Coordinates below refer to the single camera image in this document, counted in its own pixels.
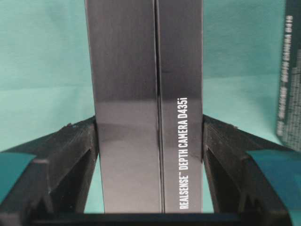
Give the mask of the left gripper teal-taped left finger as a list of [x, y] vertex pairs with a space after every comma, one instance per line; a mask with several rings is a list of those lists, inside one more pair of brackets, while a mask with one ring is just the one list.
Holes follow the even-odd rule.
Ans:
[[98, 151], [95, 118], [5, 151], [34, 154], [0, 205], [1, 221], [53, 213], [83, 213]]

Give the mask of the left gripper teal-taped right finger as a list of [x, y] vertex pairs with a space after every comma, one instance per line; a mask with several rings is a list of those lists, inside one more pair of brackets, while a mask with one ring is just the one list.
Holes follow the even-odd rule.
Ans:
[[300, 152], [204, 116], [203, 160], [214, 207], [203, 221], [300, 221]]

